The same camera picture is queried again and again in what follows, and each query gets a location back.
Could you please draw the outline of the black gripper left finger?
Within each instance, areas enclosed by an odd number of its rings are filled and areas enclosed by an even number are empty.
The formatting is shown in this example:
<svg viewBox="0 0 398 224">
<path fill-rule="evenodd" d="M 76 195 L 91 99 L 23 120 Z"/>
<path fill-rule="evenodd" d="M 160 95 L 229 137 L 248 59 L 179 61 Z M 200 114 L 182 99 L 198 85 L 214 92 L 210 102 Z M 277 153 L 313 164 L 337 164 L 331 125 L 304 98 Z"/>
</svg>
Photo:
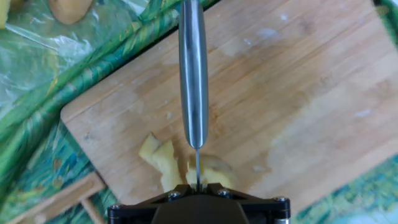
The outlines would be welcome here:
<svg viewBox="0 0 398 224">
<path fill-rule="evenodd" d="M 191 196 L 196 193 L 196 187 L 182 184 L 176 188 L 158 196 L 152 197 L 135 205 L 116 203 L 108 207 L 109 224 L 120 224 L 133 222 L 137 218 L 154 216 L 157 209 L 164 204 L 173 202 L 183 197 Z"/>
</svg>

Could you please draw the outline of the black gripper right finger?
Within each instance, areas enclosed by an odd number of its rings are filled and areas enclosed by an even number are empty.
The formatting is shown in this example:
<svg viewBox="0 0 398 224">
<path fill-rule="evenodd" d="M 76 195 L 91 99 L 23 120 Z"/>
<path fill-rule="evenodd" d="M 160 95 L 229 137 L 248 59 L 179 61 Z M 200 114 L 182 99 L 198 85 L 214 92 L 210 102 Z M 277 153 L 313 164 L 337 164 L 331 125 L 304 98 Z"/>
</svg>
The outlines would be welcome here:
<svg viewBox="0 0 398 224">
<path fill-rule="evenodd" d="M 227 188 L 220 183 L 201 184 L 200 211 L 215 223 L 290 223 L 290 199 L 259 198 Z"/>
</svg>

